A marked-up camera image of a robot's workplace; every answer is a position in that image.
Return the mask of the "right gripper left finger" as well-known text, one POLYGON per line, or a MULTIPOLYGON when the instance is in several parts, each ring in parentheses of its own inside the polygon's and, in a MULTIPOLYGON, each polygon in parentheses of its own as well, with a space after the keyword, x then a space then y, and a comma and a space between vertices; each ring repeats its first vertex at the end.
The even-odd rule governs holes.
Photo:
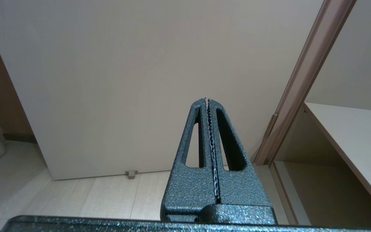
POLYGON ((216 204, 219 199, 208 106, 202 98, 190 107, 161 201, 160 219, 164 222, 198 221, 203 208, 216 204), (186 160, 195 125, 198 125, 199 166, 192 168, 186 165, 186 160))

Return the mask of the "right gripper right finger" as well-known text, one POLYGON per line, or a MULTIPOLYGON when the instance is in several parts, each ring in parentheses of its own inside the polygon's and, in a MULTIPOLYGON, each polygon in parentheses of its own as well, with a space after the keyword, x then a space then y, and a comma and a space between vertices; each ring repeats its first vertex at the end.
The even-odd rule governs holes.
POLYGON ((208 100, 208 135, 218 204, 271 207, 225 108, 208 100))

